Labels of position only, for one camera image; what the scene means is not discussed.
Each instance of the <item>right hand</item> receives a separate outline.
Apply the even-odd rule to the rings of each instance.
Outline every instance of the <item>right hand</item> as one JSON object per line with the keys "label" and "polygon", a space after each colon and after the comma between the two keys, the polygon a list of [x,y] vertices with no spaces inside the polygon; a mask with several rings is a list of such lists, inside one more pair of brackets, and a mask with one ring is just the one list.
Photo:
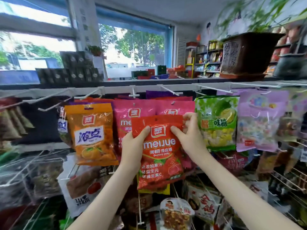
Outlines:
{"label": "right hand", "polygon": [[171,131],[179,139],[183,149],[192,161],[196,162],[201,158],[204,151],[207,151],[201,131],[198,128],[197,114],[191,112],[185,113],[183,119],[186,120],[186,134],[175,126],[171,126]]}

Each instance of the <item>glass pane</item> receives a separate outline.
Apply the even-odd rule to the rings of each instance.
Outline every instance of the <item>glass pane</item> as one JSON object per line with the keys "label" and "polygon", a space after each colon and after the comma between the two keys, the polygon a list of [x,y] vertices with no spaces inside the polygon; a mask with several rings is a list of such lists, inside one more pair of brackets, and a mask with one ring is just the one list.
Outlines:
{"label": "glass pane", "polygon": [[63,68],[59,51],[76,51],[75,42],[0,31],[0,70]]}
{"label": "glass pane", "polygon": [[66,16],[53,14],[22,5],[12,4],[5,1],[0,1],[0,13],[33,19],[39,22],[71,27],[70,20]]}
{"label": "glass pane", "polygon": [[99,24],[109,78],[131,77],[131,71],[164,65],[165,36]]}

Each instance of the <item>ceiling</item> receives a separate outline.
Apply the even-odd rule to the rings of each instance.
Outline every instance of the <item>ceiling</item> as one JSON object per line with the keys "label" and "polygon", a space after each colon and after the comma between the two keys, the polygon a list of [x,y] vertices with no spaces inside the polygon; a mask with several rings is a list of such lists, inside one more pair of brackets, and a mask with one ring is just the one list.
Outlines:
{"label": "ceiling", "polygon": [[176,23],[203,24],[217,16],[227,1],[231,0],[95,0],[101,5],[126,10]]}

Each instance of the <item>left hand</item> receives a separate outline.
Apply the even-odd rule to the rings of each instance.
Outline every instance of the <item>left hand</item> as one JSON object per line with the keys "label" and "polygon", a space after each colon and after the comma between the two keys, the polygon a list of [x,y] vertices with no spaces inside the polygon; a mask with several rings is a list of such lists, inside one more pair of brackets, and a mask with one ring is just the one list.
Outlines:
{"label": "left hand", "polygon": [[133,138],[132,131],[125,135],[122,139],[121,166],[124,166],[135,173],[138,172],[141,167],[144,139],[148,136],[149,132],[150,126],[147,126],[136,138]]}

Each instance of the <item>plant pot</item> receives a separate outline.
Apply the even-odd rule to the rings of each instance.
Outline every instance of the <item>plant pot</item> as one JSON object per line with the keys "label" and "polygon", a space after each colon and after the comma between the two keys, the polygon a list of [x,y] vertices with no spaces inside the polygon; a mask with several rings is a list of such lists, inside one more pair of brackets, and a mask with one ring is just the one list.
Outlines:
{"label": "plant pot", "polygon": [[264,73],[275,45],[284,35],[247,32],[223,39],[223,73],[236,75]]}
{"label": "plant pot", "polygon": [[298,80],[306,78],[306,61],[305,54],[282,55],[276,65],[273,76],[279,77],[282,80]]}

